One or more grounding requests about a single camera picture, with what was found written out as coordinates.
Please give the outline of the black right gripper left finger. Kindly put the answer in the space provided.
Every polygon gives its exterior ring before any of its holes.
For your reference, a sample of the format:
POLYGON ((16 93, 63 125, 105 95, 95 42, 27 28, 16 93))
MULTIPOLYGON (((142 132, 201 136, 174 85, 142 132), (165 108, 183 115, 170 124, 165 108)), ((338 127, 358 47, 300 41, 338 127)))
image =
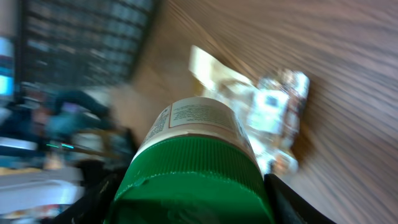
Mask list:
POLYGON ((116 173, 107 176, 64 212, 41 223, 102 224, 122 179, 123 175, 116 173))

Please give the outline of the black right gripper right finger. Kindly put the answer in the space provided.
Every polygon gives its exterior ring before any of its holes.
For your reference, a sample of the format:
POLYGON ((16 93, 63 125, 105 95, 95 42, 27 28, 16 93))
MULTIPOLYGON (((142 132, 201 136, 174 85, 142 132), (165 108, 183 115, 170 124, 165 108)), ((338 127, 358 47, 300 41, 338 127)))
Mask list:
POLYGON ((274 174, 264 176, 275 222, 278 224, 335 224, 274 174))

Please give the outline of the green lid jar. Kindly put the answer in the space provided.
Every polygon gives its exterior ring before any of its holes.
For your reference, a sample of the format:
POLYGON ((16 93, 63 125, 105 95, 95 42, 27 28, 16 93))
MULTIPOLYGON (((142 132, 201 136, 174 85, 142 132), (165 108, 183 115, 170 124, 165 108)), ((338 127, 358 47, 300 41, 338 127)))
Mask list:
POLYGON ((148 132, 106 223, 273 223, 248 136, 220 101, 172 103, 148 132))

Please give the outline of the clear brown snack bag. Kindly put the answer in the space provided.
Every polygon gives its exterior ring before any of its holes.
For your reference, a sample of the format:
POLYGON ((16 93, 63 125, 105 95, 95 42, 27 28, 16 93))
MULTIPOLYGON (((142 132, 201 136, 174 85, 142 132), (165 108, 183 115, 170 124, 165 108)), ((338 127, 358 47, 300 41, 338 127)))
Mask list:
POLYGON ((218 100, 236 113, 263 174, 297 172, 299 163, 291 147, 310 87, 303 72, 278 69, 254 83, 195 45, 189 70, 200 84, 200 96, 218 100))

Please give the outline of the grey plastic basket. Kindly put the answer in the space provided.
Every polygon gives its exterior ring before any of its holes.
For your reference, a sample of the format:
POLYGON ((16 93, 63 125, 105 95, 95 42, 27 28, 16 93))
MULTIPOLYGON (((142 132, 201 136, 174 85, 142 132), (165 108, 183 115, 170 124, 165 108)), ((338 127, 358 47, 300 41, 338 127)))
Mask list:
POLYGON ((52 88, 127 82, 161 4, 158 0, 20 1, 20 81, 52 88))

